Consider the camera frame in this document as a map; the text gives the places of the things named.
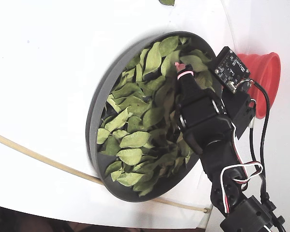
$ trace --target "gray round tray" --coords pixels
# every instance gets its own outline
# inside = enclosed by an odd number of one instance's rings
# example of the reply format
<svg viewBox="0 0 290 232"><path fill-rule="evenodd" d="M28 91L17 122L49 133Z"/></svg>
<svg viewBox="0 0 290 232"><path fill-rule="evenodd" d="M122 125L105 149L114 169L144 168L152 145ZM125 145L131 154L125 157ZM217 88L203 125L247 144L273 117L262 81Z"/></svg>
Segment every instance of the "gray round tray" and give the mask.
<svg viewBox="0 0 290 232"><path fill-rule="evenodd" d="M149 194L139 197L138 193L133 191L132 188L123 186L117 181L113 182L110 175L104 175L107 166L114 162L116 157L103 155L97 152L97 131L100 125L100 118L103 112L103 108L114 83L118 79L119 75L122 73L123 69L126 67L128 62L143 48L148 47L155 41L161 41L167 37L176 35L181 37L190 37L192 39L191 44L194 49L199 49L203 52L206 52L210 58L216 57L214 51L205 40L190 32L176 31L161 36L152 36L132 45L129 49L127 49L126 52L124 52L120 57L115 60L113 65L109 68L109 70L99 82L97 90L92 98L86 123L86 143L88 154L95 170L98 172L106 188L114 196L124 201L143 202L166 193L175 185L177 185L189 173L189 171L199 160L199 157L197 155L192 155L186 167L183 165L179 169L177 175L171 175L168 178L160 178L154 186L154 189ZM215 80L215 78L213 78L213 88L215 89L216 93L221 94L221 85L218 81Z"/></svg>

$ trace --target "red cup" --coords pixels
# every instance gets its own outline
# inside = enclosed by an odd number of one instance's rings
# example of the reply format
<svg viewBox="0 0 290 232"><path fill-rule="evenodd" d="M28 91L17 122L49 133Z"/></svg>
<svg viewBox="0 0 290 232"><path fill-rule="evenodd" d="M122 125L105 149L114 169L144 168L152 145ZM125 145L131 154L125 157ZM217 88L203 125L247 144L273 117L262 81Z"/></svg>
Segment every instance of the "red cup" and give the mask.
<svg viewBox="0 0 290 232"><path fill-rule="evenodd" d="M270 99L270 107L272 107L280 80L280 59L278 54L274 52L263 56L238 54L238 57L249 69L250 78L258 82L266 90ZM264 118L266 103L262 92L252 85L248 93L251 98L257 101L256 117L259 119Z"/></svg>

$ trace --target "tan cord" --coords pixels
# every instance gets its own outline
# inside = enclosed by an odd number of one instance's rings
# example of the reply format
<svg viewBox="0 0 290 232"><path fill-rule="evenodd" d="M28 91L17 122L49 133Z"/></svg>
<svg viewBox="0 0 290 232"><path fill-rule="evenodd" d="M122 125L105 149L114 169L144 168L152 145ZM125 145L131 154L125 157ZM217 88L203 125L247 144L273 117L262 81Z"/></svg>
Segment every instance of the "tan cord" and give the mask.
<svg viewBox="0 0 290 232"><path fill-rule="evenodd" d="M73 168L70 168L64 164L61 164L61 163L58 163L52 159L49 159L45 156L42 156L40 155L39 153L36 153L34 151L31 151L29 150L28 148L25 148L3 136L0 135L0 143L2 143L3 145L6 145L16 151L19 151L27 156L30 156L38 161L41 161L43 163L46 163L50 166L53 166L55 168L58 168L60 170L63 170L65 172L68 172L70 174L73 174L75 176L78 176L78 177L81 177L83 179L86 179L86 180L90 180L92 182L95 182L97 184L100 184L100 185L104 185L103 182L99 179L99 178L96 178L94 176L91 176L91 175L88 175L86 173L83 173L83 172L80 172L76 169L73 169ZM155 202L159 202L159 203L162 203L162 204L168 204L168 205L172 205L172 206L176 206L176 207L180 207L180 208L184 208L184 209L190 209L190 210L196 210L196 211L201 211L201 212L204 212L204 213L209 213L210 212L210 209L207 209L207 208L199 208L199 207L194 207L194 206L189 206L189 205L184 205L184 204L178 204L178 203L175 203L175 202L171 202L171 201L168 201L168 200L164 200L162 198L155 198L153 199L153 201Z"/></svg>

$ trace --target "circuit board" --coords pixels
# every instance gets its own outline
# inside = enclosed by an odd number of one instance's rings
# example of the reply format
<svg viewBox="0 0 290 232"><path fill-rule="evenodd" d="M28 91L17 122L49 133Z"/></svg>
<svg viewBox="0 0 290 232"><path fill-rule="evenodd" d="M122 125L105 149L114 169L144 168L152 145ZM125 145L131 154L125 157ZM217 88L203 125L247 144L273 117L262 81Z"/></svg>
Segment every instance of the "circuit board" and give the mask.
<svg viewBox="0 0 290 232"><path fill-rule="evenodd" d="M210 70L218 81L232 93L236 92L237 84L248 79L250 75L245 64L229 47L222 49L211 64Z"/></svg>

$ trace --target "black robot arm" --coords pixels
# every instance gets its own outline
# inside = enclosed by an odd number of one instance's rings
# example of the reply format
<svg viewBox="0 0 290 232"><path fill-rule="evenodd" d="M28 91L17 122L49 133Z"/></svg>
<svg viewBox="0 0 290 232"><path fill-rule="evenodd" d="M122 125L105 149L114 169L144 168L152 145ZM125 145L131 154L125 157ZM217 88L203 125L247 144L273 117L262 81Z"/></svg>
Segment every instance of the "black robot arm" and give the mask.
<svg viewBox="0 0 290 232"><path fill-rule="evenodd" d="M262 172L259 162L242 163L234 142L255 115L250 95L225 88L220 99L198 86L190 65L178 72L178 84L182 98L175 112L177 124L212 182L211 202L226 217L220 225L223 231L268 232L273 225L285 231L283 217L274 216L275 206L268 198L261 204L243 193L248 182L244 167L256 166L253 175Z"/></svg>

